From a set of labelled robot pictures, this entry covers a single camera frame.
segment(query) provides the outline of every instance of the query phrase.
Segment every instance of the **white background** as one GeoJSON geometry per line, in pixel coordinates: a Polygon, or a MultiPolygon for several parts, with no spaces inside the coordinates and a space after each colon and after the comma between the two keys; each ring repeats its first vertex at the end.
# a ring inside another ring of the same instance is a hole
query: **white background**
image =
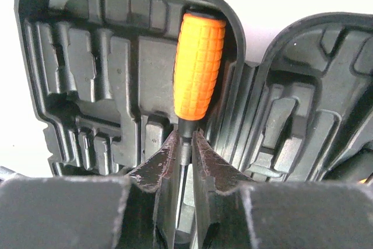
{"type": "MultiPolygon", "coordinates": [[[[35,118],[20,50],[13,0],[1,0],[0,165],[27,176],[50,176],[42,122],[35,118]]],[[[321,12],[373,13],[372,0],[225,0],[247,37],[247,60],[260,62],[287,25],[321,12]]]]}

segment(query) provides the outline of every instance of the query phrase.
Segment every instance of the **tool case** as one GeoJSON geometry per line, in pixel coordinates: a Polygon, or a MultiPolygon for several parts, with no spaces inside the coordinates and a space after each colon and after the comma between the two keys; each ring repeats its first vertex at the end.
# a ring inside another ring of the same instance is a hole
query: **tool case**
{"type": "MultiPolygon", "coordinates": [[[[53,175],[126,174],[177,129],[174,63],[191,9],[226,22],[212,100],[198,124],[217,154],[255,181],[370,176],[372,16],[301,19],[255,64],[245,61],[243,28],[223,0],[15,0],[53,175]]],[[[193,240],[192,164],[183,194],[181,245],[193,240]]]]}

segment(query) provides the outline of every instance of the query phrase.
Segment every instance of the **screwdriver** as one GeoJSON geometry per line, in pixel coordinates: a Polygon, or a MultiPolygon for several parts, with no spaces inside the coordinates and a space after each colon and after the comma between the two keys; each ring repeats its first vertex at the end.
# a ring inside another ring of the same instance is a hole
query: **screwdriver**
{"type": "Polygon", "coordinates": [[[181,25],[174,69],[174,107],[181,137],[176,227],[191,162],[191,139],[211,101],[223,52],[225,26],[224,20],[202,12],[187,12],[181,25]]]}
{"type": "Polygon", "coordinates": [[[327,180],[361,182],[373,172],[373,150],[362,149],[356,155],[336,166],[325,176],[327,180]]]}

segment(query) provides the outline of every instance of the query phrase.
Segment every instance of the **textured grip pattern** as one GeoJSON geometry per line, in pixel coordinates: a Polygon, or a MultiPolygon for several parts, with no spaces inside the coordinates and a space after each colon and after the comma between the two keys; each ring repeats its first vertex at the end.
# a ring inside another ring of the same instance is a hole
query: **textured grip pattern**
{"type": "Polygon", "coordinates": [[[179,118],[196,121],[207,111],[223,52],[226,23],[185,14],[174,72],[174,105],[179,118]]]}

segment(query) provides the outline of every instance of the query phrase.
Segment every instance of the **molded plastic tray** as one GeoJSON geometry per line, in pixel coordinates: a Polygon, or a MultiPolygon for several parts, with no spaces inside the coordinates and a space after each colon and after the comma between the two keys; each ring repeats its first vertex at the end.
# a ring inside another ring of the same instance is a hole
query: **molded plastic tray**
{"type": "Polygon", "coordinates": [[[222,0],[15,0],[56,176],[132,169],[160,147],[177,125],[175,48],[182,15],[195,7],[227,21],[200,122],[223,158],[258,181],[305,181],[372,149],[371,16],[300,20],[255,66],[244,61],[241,24],[222,0]]]}

